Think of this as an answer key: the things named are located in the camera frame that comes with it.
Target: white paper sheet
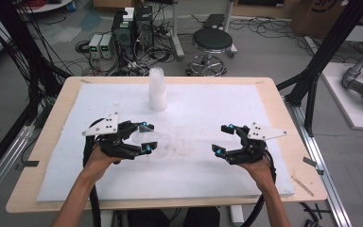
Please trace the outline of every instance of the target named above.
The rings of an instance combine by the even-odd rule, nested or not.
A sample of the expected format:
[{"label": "white paper sheet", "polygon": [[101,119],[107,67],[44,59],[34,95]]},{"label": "white paper sheet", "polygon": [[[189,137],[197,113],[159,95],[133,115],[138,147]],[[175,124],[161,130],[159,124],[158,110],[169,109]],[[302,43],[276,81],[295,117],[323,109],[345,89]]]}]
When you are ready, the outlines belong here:
[{"label": "white paper sheet", "polygon": [[[239,166],[216,158],[212,144],[241,148],[237,135],[221,125],[269,125],[260,96],[251,85],[166,85],[168,106],[153,112],[145,84],[83,84],[49,160],[38,201],[64,201],[82,169],[85,138],[81,132],[98,118],[119,112],[119,122],[146,121],[171,142],[150,155],[109,167],[97,183],[101,200],[205,198],[260,195]],[[131,139],[125,141],[133,144]],[[281,195],[295,190],[276,140],[268,140]]]}]

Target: wooden table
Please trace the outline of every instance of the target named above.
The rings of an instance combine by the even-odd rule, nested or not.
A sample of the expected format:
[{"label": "wooden table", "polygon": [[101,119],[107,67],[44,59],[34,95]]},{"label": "wooden table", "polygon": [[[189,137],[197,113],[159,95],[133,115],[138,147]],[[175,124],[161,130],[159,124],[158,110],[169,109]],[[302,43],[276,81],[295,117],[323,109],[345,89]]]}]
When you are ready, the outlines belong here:
[{"label": "wooden table", "polygon": [[[10,213],[58,211],[62,202],[36,201],[43,182],[44,173],[52,150],[56,146],[61,129],[70,113],[83,83],[148,83],[148,78],[101,78],[74,77],[66,80],[55,106],[49,115],[41,135],[29,157],[29,160],[40,161],[37,167],[26,167],[16,184],[7,211]],[[327,193],[315,168],[303,162],[309,158],[302,139],[287,112],[284,102],[272,79],[269,78],[188,78],[167,77],[166,83],[174,84],[248,84],[255,85],[268,114],[272,127],[288,131],[288,136],[278,138],[278,144],[285,164],[290,173],[296,193],[290,197],[282,197],[283,201],[323,201]],[[186,207],[255,203],[257,199],[244,197],[211,198],[211,199],[157,199],[130,201],[101,201],[101,209],[129,209],[149,207]]]}]

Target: human arm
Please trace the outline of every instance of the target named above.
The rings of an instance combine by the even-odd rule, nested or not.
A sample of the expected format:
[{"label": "human arm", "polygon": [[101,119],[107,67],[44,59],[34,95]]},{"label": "human arm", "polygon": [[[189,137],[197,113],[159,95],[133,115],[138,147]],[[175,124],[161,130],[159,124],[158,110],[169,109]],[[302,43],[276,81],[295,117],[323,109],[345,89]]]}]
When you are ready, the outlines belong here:
[{"label": "human arm", "polygon": [[270,226],[291,226],[288,220],[278,189],[272,180],[269,168],[269,160],[264,157],[253,164],[240,164],[255,180],[258,189],[262,192],[267,205]]},{"label": "human arm", "polygon": [[51,226],[78,226],[81,214],[95,183],[101,179],[106,169],[113,162],[119,162],[120,160],[120,158],[108,157],[101,151],[99,145],[96,144],[87,164],[79,173],[66,201]]}]

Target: stacked cups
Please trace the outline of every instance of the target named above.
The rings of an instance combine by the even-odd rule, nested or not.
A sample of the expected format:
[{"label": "stacked cups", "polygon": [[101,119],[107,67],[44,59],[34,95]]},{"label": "stacked cups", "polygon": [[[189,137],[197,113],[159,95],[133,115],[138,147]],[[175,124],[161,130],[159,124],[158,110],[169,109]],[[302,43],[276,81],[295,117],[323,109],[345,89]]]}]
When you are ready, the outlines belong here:
[{"label": "stacked cups", "polygon": [[149,107],[152,111],[162,112],[167,107],[164,69],[153,67],[149,69]]}]

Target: stool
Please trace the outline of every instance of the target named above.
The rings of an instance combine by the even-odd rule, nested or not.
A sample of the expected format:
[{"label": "stool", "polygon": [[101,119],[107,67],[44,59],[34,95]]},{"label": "stool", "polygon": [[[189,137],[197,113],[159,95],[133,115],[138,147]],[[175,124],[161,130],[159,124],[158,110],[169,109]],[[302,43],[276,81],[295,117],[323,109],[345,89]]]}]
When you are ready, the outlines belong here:
[{"label": "stool", "polygon": [[213,54],[223,53],[232,47],[233,39],[227,32],[217,28],[203,28],[193,35],[193,45],[205,51],[205,55],[197,55],[185,70],[187,76],[193,73],[200,76],[220,76],[226,73],[226,68],[220,58]]}]

